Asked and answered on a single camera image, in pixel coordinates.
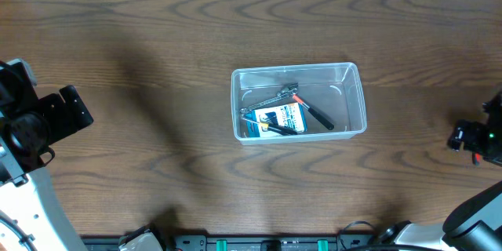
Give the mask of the red handled pliers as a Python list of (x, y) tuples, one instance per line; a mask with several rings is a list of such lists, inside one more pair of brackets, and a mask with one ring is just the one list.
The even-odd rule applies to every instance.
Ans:
[(480, 154), (478, 154), (478, 153), (472, 154), (472, 162), (475, 166), (479, 166), (481, 160), (482, 160), (482, 156)]

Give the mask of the small claw hammer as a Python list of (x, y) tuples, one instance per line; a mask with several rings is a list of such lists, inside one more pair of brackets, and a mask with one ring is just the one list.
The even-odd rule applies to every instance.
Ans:
[(305, 108), (318, 122), (320, 122), (328, 130), (334, 129), (334, 124), (324, 115), (313, 108), (310, 104), (301, 98), (298, 94), (298, 84), (292, 83), (284, 86), (278, 93), (278, 96), (285, 95), (286, 97), (292, 97), (300, 106)]

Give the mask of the blue white screw box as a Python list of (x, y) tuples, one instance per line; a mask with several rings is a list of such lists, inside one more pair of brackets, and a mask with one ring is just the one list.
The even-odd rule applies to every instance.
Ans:
[(295, 130), (297, 133), (307, 132), (307, 123), (304, 111), (298, 103), (283, 104), (275, 107), (266, 107), (253, 110), (242, 116), (246, 118), (246, 126), (249, 137), (273, 137), (280, 133), (258, 125), (257, 122), (274, 124), (277, 126)]

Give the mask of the silver wrench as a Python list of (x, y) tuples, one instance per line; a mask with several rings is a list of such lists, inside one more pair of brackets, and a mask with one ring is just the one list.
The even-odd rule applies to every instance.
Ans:
[(244, 107), (244, 108), (241, 108), (239, 113), (241, 115), (246, 115), (256, 109), (259, 109), (259, 108), (262, 108), (262, 107), (265, 107), (269, 104), (273, 104), (273, 103), (276, 103), (276, 102), (279, 102), (280, 100), (284, 100), (284, 99), (287, 99), (287, 98), (290, 98), (293, 94), (297, 94), (297, 85), (290, 85), (290, 86), (287, 86), (285, 88), (283, 88), (282, 90), (280, 90), (276, 96), (272, 97), (272, 98), (269, 98), (267, 100), (264, 100), (264, 101), (261, 101), (259, 103), (256, 103), (256, 104), (252, 104), (248, 107)]

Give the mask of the clear plastic container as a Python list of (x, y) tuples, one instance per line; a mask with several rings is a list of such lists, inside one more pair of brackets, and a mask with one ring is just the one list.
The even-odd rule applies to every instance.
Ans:
[[(328, 130), (305, 108), (306, 133), (292, 136), (249, 137), (241, 108), (276, 96), (297, 83), (298, 94), (333, 124)], [(265, 107), (296, 103), (290, 97)], [(350, 139), (367, 127), (366, 105), (358, 68), (352, 62), (237, 69), (231, 75), (231, 114), (234, 135), (243, 145), (285, 144)]]

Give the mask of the black yellow screwdriver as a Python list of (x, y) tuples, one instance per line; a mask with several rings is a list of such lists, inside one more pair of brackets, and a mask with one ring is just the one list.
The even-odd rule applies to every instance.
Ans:
[(257, 122), (253, 121), (252, 119), (246, 118), (244, 116), (240, 117), (241, 120), (244, 120), (246, 122), (253, 123), (263, 129), (266, 129), (267, 131), (272, 131), (274, 133), (278, 133), (283, 136), (292, 136), (292, 135), (297, 135), (297, 131), (294, 129), (286, 128), (280, 125), (275, 125), (272, 123), (267, 123), (267, 122)]

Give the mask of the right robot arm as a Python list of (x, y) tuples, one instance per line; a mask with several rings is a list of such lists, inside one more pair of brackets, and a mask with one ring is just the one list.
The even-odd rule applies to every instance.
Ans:
[[(478, 165), (485, 161), (501, 165), (501, 93), (482, 105), (486, 122), (460, 119), (447, 146), (471, 153)], [(374, 240), (389, 250), (500, 250), (501, 183), (498, 182), (457, 206), (443, 224), (419, 225), (403, 221), (389, 227)]]

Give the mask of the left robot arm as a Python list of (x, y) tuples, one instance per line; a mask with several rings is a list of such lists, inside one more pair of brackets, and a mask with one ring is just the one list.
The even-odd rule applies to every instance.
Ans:
[(29, 64), (1, 64), (1, 244), (7, 250), (84, 250), (66, 217), (42, 156), (90, 126), (93, 117), (67, 85), (43, 98)]

